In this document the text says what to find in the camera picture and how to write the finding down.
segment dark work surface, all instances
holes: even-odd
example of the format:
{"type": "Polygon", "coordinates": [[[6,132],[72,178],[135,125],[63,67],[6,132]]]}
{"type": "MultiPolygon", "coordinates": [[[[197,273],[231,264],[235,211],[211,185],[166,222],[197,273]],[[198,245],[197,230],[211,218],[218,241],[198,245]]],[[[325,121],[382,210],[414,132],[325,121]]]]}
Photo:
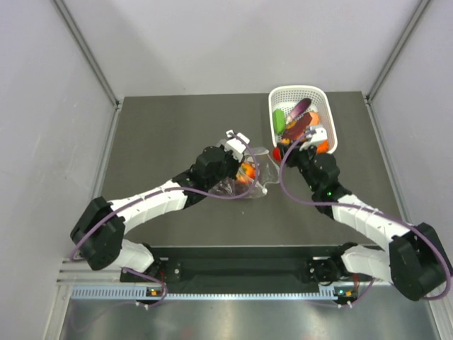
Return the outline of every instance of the dark work surface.
{"type": "MultiPolygon", "coordinates": [[[[244,294],[244,293],[316,293],[318,275],[339,274],[327,270],[331,263],[313,256],[331,256],[338,246],[162,246],[153,247],[155,261],[147,275],[165,273],[172,293],[244,294]],[[327,264],[326,271],[319,266],[327,264]]],[[[360,282],[369,281],[361,276],[360,282]]],[[[121,273],[121,282],[147,282],[131,273],[121,273]]]]}
{"type": "MultiPolygon", "coordinates": [[[[360,92],[327,93],[336,124],[341,183],[364,202],[399,215],[371,120],[360,92]]],[[[268,95],[232,94],[126,98],[120,114],[103,195],[107,200],[147,191],[186,170],[201,151],[242,132],[253,147],[272,149],[268,95]]],[[[301,198],[310,191],[296,169],[286,184],[301,198]]],[[[266,197],[220,201],[208,198],[157,217],[127,238],[157,246],[323,245],[370,241],[293,202],[278,185],[266,197]]]]}

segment metal frame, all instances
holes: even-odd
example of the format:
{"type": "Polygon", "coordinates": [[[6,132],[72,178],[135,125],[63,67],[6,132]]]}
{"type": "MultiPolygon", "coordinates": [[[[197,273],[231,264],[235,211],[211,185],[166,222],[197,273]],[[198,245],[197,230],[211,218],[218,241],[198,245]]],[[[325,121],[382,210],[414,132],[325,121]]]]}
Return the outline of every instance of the metal frame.
{"type": "MultiPolygon", "coordinates": [[[[391,160],[389,158],[389,148],[387,147],[382,136],[382,129],[380,128],[379,121],[374,114],[372,104],[367,100],[366,97],[364,98],[364,100],[368,108],[369,117],[372,121],[376,138],[379,143],[379,148],[381,149],[382,157],[384,158],[384,163],[387,169],[387,173],[389,174],[390,183],[395,195],[396,203],[398,204],[398,208],[401,213],[401,217],[410,222],[411,216],[408,212],[406,202],[403,198],[401,185],[398,182],[398,177],[396,176],[394,168],[391,165],[391,160]]],[[[437,288],[430,294],[430,296],[438,295],[441,292],[442,290],[437,288]]],[[[453,308],[450,301],[448,300],[448,297],[440,301],[430,301],[429,305],[432,312],[432,317],[439,331],[440,338],[442,340],[453,339],[453,308]]]]}
{"type": "Polygon", "coordinates": [[[417,27],[418,23],[423,17],[423,14],[425,14],[431,2],[432,0],[420,0],[420,2],[418,3],[417,7],[415,8],[415,11],[412,13],[411,18],[409,19],[409,22],[407,23],[398,41],[396,42],[393,50],[391,51],[389,57],[387,58],[387,61],[385,61],[384,66],[382,67],[380,73],[378,74],[376,80],[374,81],[371,90],[369,91],[369,94],[366,96],[369,101],[372,101],[374,97],[376,97],[377,92],[379,91],[385,79],[389,75],[389,72],[393,68],[399,55],[406,46],[406,43],[411,38],[415,30],[415,27],[417,27]]]}
{"type": "MultiPolygon", "coordinates": [[[[86,61],[90,65],[100,85],[103,87],[104,92],[111,100],[115,110],[112,122],[110,124],[108,136],[105,141],[105,151],[103,153],[96,174],[96,184],[93,187],[92,191],[92,197],[95,197],[98,196],[102,190],[105,170],[108,164],[108,159],[110,156],[110,151],[115,136],[118,116],[121,111],[122,103],[116,97],[114,91],[112,90],[110,84],[108,83],[108,80],[106,79],[101,68],[99,67],[96,58],[93,56],[91,49],[86,43],[81,31],[79,30],[76,22],[74,21],[74,18],[72,17],[69,9],[64,3],[64,0],[51,0],[51,1],[55,5],[55,8],[57,9],[58,13],[61,15],[63,21],[68,27],[69,32],[72,34],[76,44],[79,46],[80,51],[86,58],[86,61]]],[[[365,103],[367,104],[369,116],[371,118],[374,131],[376,132],[379,147],[381,149],[381,153],[384,158],[384,162],[386,165],[387,172],[389,174],[391,185],[396,196],[396,202],[398,203],[398,208],[405,220],[410,220],[407,205],[403,199],[401,187],[398,183],[394,168],[389,158],[388,147],[386,146],[384,138],[382,137],[381,132],[382,129],[380,128],[379,122],[374,114],[372,100],[376,97],[382,84],[384,83],[385,79],[392,70],[396,60],[403,51],[404,47],[406,46],[408,39],[412,36],[415,27],[419,24],[421,18],[423,17],[423,14],[426,12],[431,2],[432,2],[431,0],[420,0],[419,4],[417,5],[415,11],[411,16],[411,19],[409,20],[407,26],[403,30],[400,38],[398,39],[393,50],[391,51],[389,58],[385,62],[377,79],[373,83],[370,93],[365,96],[365,103]]],[[[66,317],[67,308],[69,306],[69,300],[73,293],[74,284],[77,284],[79,287],[81,285],[118,287],[119,273],[120,272],[118,268],[112,268],[107,271],[104,270],[100,272],[93,272],[91,271],[91,269],[87,268],[87,265],[85,263],[68,263],[68,261],[65,260],[62,264],[62,269],[60,271],[55,291],[55,297],[52,304],[52,310],[47,321],[43,339],[45,340],[59,339],[62,332],[64,318],[66,317]]],[[[124,285],[131,286],[130,283],[121,283],[121,285],[123,287],[124,285]]],[[[140,283],[132,284],[132,286],[137,287],[139,287],[140,285],[143,284],[140,283]]],[[[153,285],[154,285],[153,283],[146,283],[147,287],[152,287],[153,285]]],[[[347,285],[347,283],[338,283],[338,285],[347,285]]],[[[449,303],[449,300],[443,299],[441,301],[430,302],[430,308],[432,310],[432,316],[440,333],[441,339],[447,340],[453,338],[453,309],[451,304],[449,303]]]]}
{"type": "Polygon", "coordinates": [[[86,58],[86,61],[88,62],[91,70],[96,75],[96,78],[101,84],[105,94],[107,94],[107,97],[110,99],[114,106],[118,106],[120,104],[120,100],[117,98],[112,88],[110,87],[110,84],[108,83],[104,73],[99,67],[96,58],[94,57],[90,47],[85,41],[84,36],[82,35],[79,27],[77,26],[74,18],[72,17],[71,12],[69,12],[68,7],[66,6],[63,0],[52,0],[52,3],[55,5],[55,8],[57,9],[64,23],[68,27],[68,31],[74,37],[75,43],[77,44],[77,46],[79,46],[80,51],[86,58]]]}

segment purple cable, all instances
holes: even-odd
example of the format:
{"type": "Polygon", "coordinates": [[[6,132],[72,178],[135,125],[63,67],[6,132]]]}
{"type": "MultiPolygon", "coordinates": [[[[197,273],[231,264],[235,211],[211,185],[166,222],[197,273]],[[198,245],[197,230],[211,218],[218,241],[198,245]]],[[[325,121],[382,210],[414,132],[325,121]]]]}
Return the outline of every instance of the purple cable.
{"type": "Polygon", "coordinates": [[[413,225],[410,225],[408,224],[407,222],[404,222],[396,217],[393,217],[393,216],[390,216],[390,215],[387,215],[383,212],[379,212],[379,211],[376,211],[374,209],[371,209],[371,208],[367,208],[367,207],[361,207],[359,205],[355,205],[355,204],[348,204],[348,203],[337,203],[337,202],[312,202],[310,200],[301,200],[295,196],[293,196],[290,191],[286,188],[285,184],[283,183],[283,171],[285,169],[285,163],[286,161],[288,160],[288,156],[291,154],[292,150],[294,150],[300,141],[302,141],[302,139],[305,138],[305,135],[302,135],[301,137],[299,137],[296,141],[294,141],[292,143],[292,145],[289,147],[289,149],[286,151],[283,159],[282,159],[282,163],[280,164],[280,171],[279,171],[279,174],[278,174],[278,177],[279,177],[279,180],[280,180],[280,186],[282,187],[282,190],[283,192],[289,196],[292,200],[300,203],[300,204],[304,204],[304,205],[310,205],[310,206],[335,206],[335,207],[344,207],[344,208],[353,208],[353,209],[359,209],[359,210],[362,210],[362,211],[366,211],[368,213],[374,213],[376,215],[379,215],[379,216],[382,216],[392,222],[395,222],[395,223],[398,223],[400,225],[403,225],[404,227],[408,228],[410,231],[412,231],[415,235],[417,235],[417,237],[419,239],[421,239],[422,241],[424,241],[429,247],[430,249],[432,250],[432,252],[434,253],[434,255],[436,256],[437,260],[440,262],[440,265],[442,266],[442,269],[444,270],[445,272],[445,289],[443,290],[443,292],[441,292],[439,295],[436,295],[436,296],[432,296],[432,297],[424,297],[425,300],[440,300],[442,298],[444,298],[445,296],[448,295],[448,292],[450,291],[450,288],[451,288],[451,277],[450,277],[450,272],[449,272],[449,268],[448,268],[448,265],[447,265],[447,262],[445,261],[444,257],[441,255],[441,253],[437,250],[437,248],[435,247],[435,245],[427,238],[425,237],[425,235],[423,235],[421,232],[419,232],[413,225]]]}
{"type": "Polygon", "coordinates": [[[339,309],[339,308],[344,308],[344,307],[354,307],[359,301],[361,301],[363,299],[363,297],[365,296],[365,294],[367,294],[369,292],[369,290],[371,289],[371,287],[373,286],[374,282],[375,282],[376,279],[372,279],[368,286],[363,290],[362,294],[360,294],[360,296],[356,299],[356,301],[354,302],[351,302],[350,304],[345,304],[345,305],[337,305],[337,304],[332,304],[332,303],[329,303],[329,304],[323,304],[323,303],[317,303],[317,302],[311,302],[311,301],[307,301],[310,305],[315,305],[315,306],[319,306],[319,307],[329,307],[329,308],[336,308],[336,309],[339,309]]]}
{"type": "MultiPolygon", "coordinates": [[[[256,160],[256,156],[253,153],[252,149],[248,146],[248,144],[242,138],[240,138],[238,135],[236,135],[235,133],[233,133],[233,137],[235,137],[239,142],[241,142],[246,147],[248,153],[251,155],[251,157],[253,159],[253,163],[254,164],[258,164],[258,162],[256,160]]],[[[98,223],[96,223],[94,225],[94,227],[91,228],[91,230],[89,232],[87,232],[85,234],[85,236],[83,236],[79,242],[77,242],[76,246],[72,249],[72,251],[71,251],[71,253],[69,255],[69,258],[71,259],[71,261],[77,261],[77,259],[75,259],[76,252],[86,242],[86,240],[89,239],[91,237],[91,235],[96,232],[96,230],[98,230],[100,227],[102,227],[107,221],[109,221],[112,217],[116,216],[118,213],[121,213],[123,210],[126,210],[126,209],[128,209],[128,208],[130,208],[130,207],[142,202],[143,200],[148,200],[150,198],[153,198],[154,196],[161,195],[162,193],[165,193],[167,191],[190,191],[192,193],[198,193],[200,195],[205,195],[205,196],[211,197],[211,198],[218,198],[220,200],[237,200],[239,198],[246,197],[255,188],[255,186],[256,186],[256,184],[258,182],[258,177],[260,176],[260,169],[258,167],[256,167],[255,168],[255,172],[256,172],[255,173],[255,178],[254,178],[252,184],[248,187],[246,192],[244,192],[244,193],[242,193],[240,195],[219,196],[219,195],[214,195],[212,193],[207,193],[205,191],[201,191],[201,190],[194,189],[194,188],[187,188],[187,187],[184,187],[184,186],[177,186],[177,187],[174,187],[174,188],[165,188],[162,191],[154,191],[154,192],[149,193],[148,195],[146,195],[144,198],[138,198],[136,200],[133,200],[133,201],[129,202],[128,204],[125,204],[122,207],[119,207],[117,210],[110,212],[107,216],[105,216],[98,223]]]]}
{"type": "MultiPolygon", "coordinates": [[[[128,273],[131,273],[131,274],[134,274],[136,276],[139,276],[140,278],[144,278],[145,280],[152,281],[152,282],[155,282],[155,283],[158,283],[159,285],[161,285],[161,287],[163,289],[161,298],[157,302],[155,302],[154,304],[148,305],[148,306],[154,308],[154,307],[157,307],[157,306],[162,304],[162,302],[164,301],[165,297],[168,294],[168,288],[167,288],[165,283],[163,283],[162,281],[157,280],[156,278],[153,278],[151,276],[145,275],[143,273],[139,273],[138,271],[135,271],[134,269],[131,269],[131,268],[124,267],[123,270],[128,272],[128,273]]],[[[72,313],[71,317],[70,317],[71,327],[77,333],[84,332],[85,330],[90,328],[92,324],[94,324],[96,321],[98,321],[103,315],[109,313],[111,310],[114,310],[116,307],[124,306],[124,305],[135,305],[135,304],[136,304],[136,302],[130,301],[130,300],[116,303],[113,306],[110,306],[109,308],[106,308],[104,311],[99,313],[96,317],[94,317],[88,324],[84,325],[83,327],[77,327],[76,326],[76,322],[74,320],[74,313],[72,313]]]]}
{"type": "MultiPolygon", "coordinates": [[[[233,133],[233,137],[235,137],[237,140],[239,140],[239,142],[241,142],[247,149],[248,153],[251,155],[252,159],[253,159],[253,163],[254,164],[258,164],[257,162],[257,159],[256,159],[256,156],[255,154],[253,153],[252,149],[248,146],[248,144],[242,139],[240,138],[238,135],[236,135],[235,133],[233,133]]],[[[144,197],[145,200],[148,200],[150,198],[153,198],[154,196],[157,196],[157,195],[160,195],[162,193],[165,193],[167,191],[190,191],[190,192],[193,192],[193,193],[198,193],[200,195],[205,195],[207,197],[211,197],[211,198],[218,198],[220,200],[237,200],[239,198],[243,198],[243,197],[246,197],[248,194],[250,194],[252,192],[252,190],[256,187],[256,184],[258,182],[258,177],[260,175],[260,169],[258,166],[256,166],[255,168],[255,178],[252,182],[252,184],[250,185],[250,187],[248,187],[247,191],[240,194],[240,195],[235,195],[235,196],[219,196],[219,195],[214,195],[212,193],[207,193],[205,191],[201,191],[201,190],[198,190],[198,189],[194,189],[194,188],[187,188],[187,187],[175,187],[175,188],[165,188],[164,190],[162,191],[154,191],[153,193],[149,193],[148,195],[146,195],[144,197]]],[[[69,255],[69,258],[71,259],[71,261],[78,261],[78,259],[75,259],[75,256],[76,256],[76,253],[77,251],[80,249],[80,247],[86,242],[86,240],[88,238],[91,237],[91,235],[93,233],[96,232],[96,230],[98,230],[100,227],[102,227],[107,221],[109,221],[112,217],[116,216],[118,213],[121,213],[123,210],[126,210],[140,202],[142,202],[144,199],[142,198],[138,198],[136,200],[133,200],[132,202],[129,202],[128,204],[122,206],[122,207],[119,207],[117,210],[115,211],[112,211],[111,213],[109,213],[107,216],[105,216],[103,219],[101,219],[98,223],[96,223],[94,225],[93,228],[91,228],[91,230],[89,232],[86,233],[86,235],[84,237],[81,238],[81,240],[79,242],[77,242],[76,246],[74,247],[74,249],[72,249],[70,255],[69,255]]],[[[145,275],[143,273],[139,273],[131,268],[122,268],[124,271],[127,271],[128,273],[131,273],[131,274],[134,274],[136,276],[139,276],[140,278],[144,278],[146,280],[149,280],[149,281],[153,281],[155,283],[158,283],[161,285],[162,287],[162,291],[163,291],[163,294],[161,296],[161,299],[157,302],[155,302],[153,305],[151,305],[152,307],[157,307],[159,306],[165,299],[165,297],[167,296],[168,294],[168,288],[167,286],[157,280],[156,278],[153,278],[151,276],[148,276],[148,275],[145,275]]],[[[119,306],[122,306],[122,305],[128,305],[130,303],[135,303],[135,302],[131,302],[131,301],[125,301],[125,302],[120,302],[116,305],[113,305],[112,307],[109,307],[108,309],[106,309],[105,311],[103,311],[102,313],[100,313],[97,317],[95,317],[93,320],[91,320],[87,325],[83,326],[82,328],[78,329],[76,326],[75,326],[75,323],[74,323],[74,320],[73,318],[71,318],[71,325],[72,327],[74,328],[74,330],[76,330],[77,332],[82,332],[84,331],[85,329],[88,329],[94,322],[96,322],[100,317],[102,317],[105,313],[108,313],[109,311],[111,311],[112,309],[116,308],[116,307],[119,307],[119,306]]]]}

